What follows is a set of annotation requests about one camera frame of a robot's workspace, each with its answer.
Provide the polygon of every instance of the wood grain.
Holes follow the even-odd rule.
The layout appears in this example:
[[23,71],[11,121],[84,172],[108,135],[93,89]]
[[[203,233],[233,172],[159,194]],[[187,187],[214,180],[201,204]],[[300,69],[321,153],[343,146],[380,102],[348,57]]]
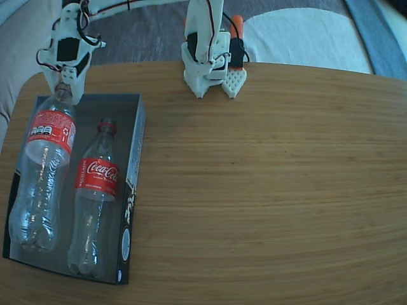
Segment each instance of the wood grain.
[[[197,100],[182,69],[88,73],[86,92],[140,92],[148,112],[130,285],[1,259],[2,304],[406,304],[407,83],[249,64],[236,100]],[[39,94],[42,75],[0,158],[0,227]]]

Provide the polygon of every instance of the white sticker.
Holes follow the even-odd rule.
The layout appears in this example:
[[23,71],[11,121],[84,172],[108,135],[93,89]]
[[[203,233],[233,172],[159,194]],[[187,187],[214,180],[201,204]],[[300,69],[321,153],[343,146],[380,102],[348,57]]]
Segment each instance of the white sticker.
[[123,238],[121,239],[121,256],[123,261],[127,261],[128,255],[130,254],[130,231],[128,228],[123,232]]

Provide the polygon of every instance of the coca-cola bottle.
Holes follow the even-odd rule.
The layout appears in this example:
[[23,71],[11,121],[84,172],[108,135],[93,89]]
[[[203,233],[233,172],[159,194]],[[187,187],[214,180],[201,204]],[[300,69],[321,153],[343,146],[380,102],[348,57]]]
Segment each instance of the coca-cola bottle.
[[59,198],[75,138],[71,87],[61,83],[32,120],[21,156],[21,179],[9,217],[13,242],[51,251],[59,240]]
[[106,270],[104,228],[108,225],[119,175],[113,156],[115,133],[116,123],[111,118],[102,119],[79,164],[74,233],[68,251],[68,267],[76,275],[100,278]]

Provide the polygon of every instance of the coca-cola logo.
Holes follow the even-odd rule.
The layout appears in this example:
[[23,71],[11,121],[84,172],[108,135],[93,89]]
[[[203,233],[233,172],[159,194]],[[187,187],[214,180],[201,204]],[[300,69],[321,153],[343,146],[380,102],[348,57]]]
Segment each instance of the coca-cola logo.
[[119,171],[115,166],[107,167],[99,164],[98,161],[93,161],[88,165],[86,173],[104,176],[105,178],[117,182]]

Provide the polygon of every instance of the cardboard box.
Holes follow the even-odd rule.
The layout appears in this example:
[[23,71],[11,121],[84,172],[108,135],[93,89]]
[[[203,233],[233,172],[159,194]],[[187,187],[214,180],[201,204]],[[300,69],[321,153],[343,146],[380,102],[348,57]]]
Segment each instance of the cardboard box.
[[[22,148],[31,127],[32,117],[38,106],[46,99],[47,97],[38,97],[37,99]],[[74,227],[74,184],[81,157],[95,137],[97,125],[103,117],[111,117],[117,122],[114,147],[120,176],[116,200],[112,203],[111,217],[107,222],[108,227],[105,227],[102,232],[105,237],[104,246],[107,249],[108,263],[106,265],[108,269],[102,278],[90,280],[119,285],[128,283],[135,190],[146,122],[146,114],[140,95],[84,95],[81,102],[76,106],[76,136],[69,172],[60,199],[60,239],[55,249],[48,254],[26,251],[20,245],[10,241],[8,217],[20,182],[20,152],[8,203],[3,257],[35,268],[76,277],[69,273],[67,265],[67,253]]]

